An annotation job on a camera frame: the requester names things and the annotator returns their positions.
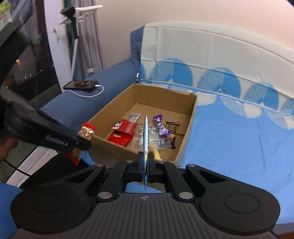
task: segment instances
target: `cardboard box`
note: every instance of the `cardboard box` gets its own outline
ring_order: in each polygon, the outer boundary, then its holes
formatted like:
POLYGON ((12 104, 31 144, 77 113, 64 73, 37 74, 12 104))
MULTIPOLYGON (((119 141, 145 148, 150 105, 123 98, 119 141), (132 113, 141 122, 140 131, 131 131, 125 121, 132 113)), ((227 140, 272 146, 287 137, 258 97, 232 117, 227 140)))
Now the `cardboard box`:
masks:
POLYGON ((120 119, 128 119, 131 113, 140 113, 137 123, 144 124, 145 115, 149 124, 153 116, 162 114, 162 123, 166 121, 181 123, 176 137, 176 149, 160 150, 162 160, 180 165, 184 155, 188 134, 196 109, 196 95, 178 92, 155 86, 133 84, 111 102, 109 102, 89 123, 96 126, 92 137, 90 155, 94 161, 112 167, 118 161, 136 160, 137 152, 127 147, 114 144, 106 139, 112 127, 120 119))

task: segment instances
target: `purple snack package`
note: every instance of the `purple snack package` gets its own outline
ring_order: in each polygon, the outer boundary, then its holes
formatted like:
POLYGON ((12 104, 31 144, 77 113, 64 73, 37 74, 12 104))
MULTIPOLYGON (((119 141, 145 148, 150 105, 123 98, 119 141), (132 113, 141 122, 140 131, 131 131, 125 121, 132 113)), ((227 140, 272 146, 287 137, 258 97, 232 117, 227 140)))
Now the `purple snack package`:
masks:
POLYGON ((158 129, 158 136, 159 137, 164 137, 167 135, 171 135, 171 133, 168 131, 167 128, 165 128, 161 122, 162 120, 162 114, 159 114, 157 116, 153 117, 153 120, 156 122, 157 124, 157 129, 158 129))

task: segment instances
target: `smartphone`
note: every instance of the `smartphone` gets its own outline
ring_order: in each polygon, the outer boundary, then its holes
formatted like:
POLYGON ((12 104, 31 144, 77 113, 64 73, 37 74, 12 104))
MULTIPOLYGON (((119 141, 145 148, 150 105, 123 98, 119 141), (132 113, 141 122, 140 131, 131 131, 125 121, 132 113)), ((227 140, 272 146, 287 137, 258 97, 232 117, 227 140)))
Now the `smartphone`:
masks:
POLYGON ((98 81, 90 81, 90 80, 84 80, 84 81, 70 81, 65 86, 63 86, 63 89, 77 89, 77 90, 90 90, 95 85, 98 84, 98 81))

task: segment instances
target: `white charging cable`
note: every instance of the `white charging cable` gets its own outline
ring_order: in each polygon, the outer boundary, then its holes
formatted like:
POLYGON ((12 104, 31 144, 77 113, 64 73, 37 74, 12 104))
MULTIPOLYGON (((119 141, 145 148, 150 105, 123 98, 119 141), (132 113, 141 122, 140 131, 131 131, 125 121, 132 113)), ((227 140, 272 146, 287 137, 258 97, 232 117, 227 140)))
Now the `white charging cable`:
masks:
POLYGON ((99 92, 99 93, 96 94, 96 95, 91 95, 91 96, 80 95, 80 94, 75 93, 75 92, 72 91, 72 90, 65 90, 65 91, 70 91, 71 93, 73 93, 73 94, 75 94, 75 95, 77 95, 77 96, 79 96, 79 97, 83 97, 83 98, 91 98, 91 97, 95 97, 95 96, 97 96, 97 95, 100 95, 100 94, 104 91, 104 86, 102 86, 102 85, 95 85, 95 87, 101 87, 101 88, 102 88, 102 91, 99 92))

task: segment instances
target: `ribbed black surface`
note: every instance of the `ribbed black surface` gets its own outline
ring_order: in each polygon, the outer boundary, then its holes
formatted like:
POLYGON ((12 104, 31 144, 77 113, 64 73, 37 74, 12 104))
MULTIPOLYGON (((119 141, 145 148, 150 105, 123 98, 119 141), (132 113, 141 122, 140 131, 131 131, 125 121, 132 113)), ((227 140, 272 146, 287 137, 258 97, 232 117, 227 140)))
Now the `ribbed black surface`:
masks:
POLYGON ((100 203, 91 216, 69 231, 37 235, 20 229, 12 239, 274 239, 271 232, 253 236, 224 233, 206 223, 190 203, 175 201, 170 193, 128 194, 100 203))

